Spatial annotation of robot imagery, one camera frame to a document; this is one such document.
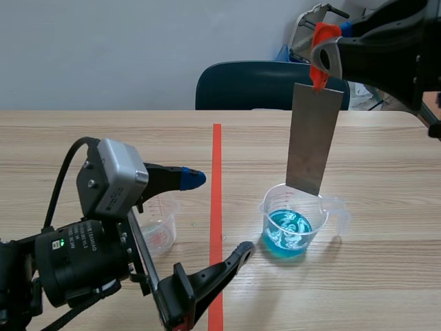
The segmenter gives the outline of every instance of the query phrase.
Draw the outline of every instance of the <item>empty measuring cup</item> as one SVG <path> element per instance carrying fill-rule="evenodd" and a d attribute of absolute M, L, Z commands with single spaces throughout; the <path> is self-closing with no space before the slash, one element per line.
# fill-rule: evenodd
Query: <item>empty measuring cup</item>
<path fill-rule="evenodd" d="M 314 196 L 285 184 L 274 186 L 259 205 L 263 214 L 263 239 L 278 256 L 303 253 L 331 216 L 337 218 L 337 234 L 347 231 L 351 214 L 337 198 Z"/>
<path fill-rule="evenodd" d="M 176 239 L 174 215 L 179 211 L 179 202 L 172 193 L 165 192 L 144 203 L 144 213 L 137 215 L 150 254 L 167 252 Z"/>

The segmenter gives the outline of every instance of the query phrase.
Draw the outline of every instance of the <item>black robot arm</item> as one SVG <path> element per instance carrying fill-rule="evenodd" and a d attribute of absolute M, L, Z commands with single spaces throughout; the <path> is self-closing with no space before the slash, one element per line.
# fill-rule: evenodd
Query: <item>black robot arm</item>
<path fill-rule="evenodd" d="M 50 224 L 61 184 L 84 143 L 88 158 L 76 180 L 83 218 L 55 230 Z M 140 284 L 143 295 L 152 294 L 166 330 L 191 330 L 248 261 L 254 245 L 242 243 L 224 262 L 193 275 L 177 263 L 173 275 L 160 280 L 132 207 L 142 212 L 142 203 L 157 194 L 204 182 L 205 175 L 196 170 L 143 163 L 124 143 L 78 140 L 61 168 L 41 233 L 0 243 L 0 330 L 25 330 L 43 312 L 42 289 L 54 307 L 71 307 L 44 329 L 59 330 L 116 293 L 127 278 Z"/>

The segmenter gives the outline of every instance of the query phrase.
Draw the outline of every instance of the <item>cup handle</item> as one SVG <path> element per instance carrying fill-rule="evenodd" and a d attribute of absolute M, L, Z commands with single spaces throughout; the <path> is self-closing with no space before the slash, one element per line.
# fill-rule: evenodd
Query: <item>cup handle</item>
<path fill-rule="evenodd" d="M 332 210 L 330 215 L 337 216 L 336 232 L 338 236 L 342 236 L 347 233 L 349 224 L 351 223 L 352 215 L 347 210 Z"/>
<path fill-rule="evenodd" d="M 337 235 L 341 236 L 347 233 L 352 215 L 345 209 L 345 202 L 343 200 L 339 198 L 322 197 L 320 199 L 320 208 L 328 213 L 329 216 L 335 215 L 337 217 Z"/>

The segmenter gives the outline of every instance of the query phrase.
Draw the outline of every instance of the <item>red tape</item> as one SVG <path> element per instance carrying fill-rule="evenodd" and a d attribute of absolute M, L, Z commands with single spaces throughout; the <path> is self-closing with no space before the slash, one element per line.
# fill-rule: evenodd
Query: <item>red tape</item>
<path fill-rule="evenodd" d="M 209 221 L 209 264 L 222 262 L 222 125 L 213 125 L 212 206 Z M 208 331 L 223 331 L 223 297 L 208 308 Z"/>

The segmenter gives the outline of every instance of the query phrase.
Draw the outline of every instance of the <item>dark blue chair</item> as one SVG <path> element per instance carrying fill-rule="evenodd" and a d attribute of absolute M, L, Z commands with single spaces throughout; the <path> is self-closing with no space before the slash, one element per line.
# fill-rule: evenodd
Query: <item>dark blue chair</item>
<path fill-rule="evenodd" d="M 197 110 L 292 109 L 294 84 L 312 85 L 309 64 L 244 61 L 215 64 L 196 87 Z M 327 88 L 344 92 L 342 110 L 349 107 L 347 81 L 329 78 Z"/>

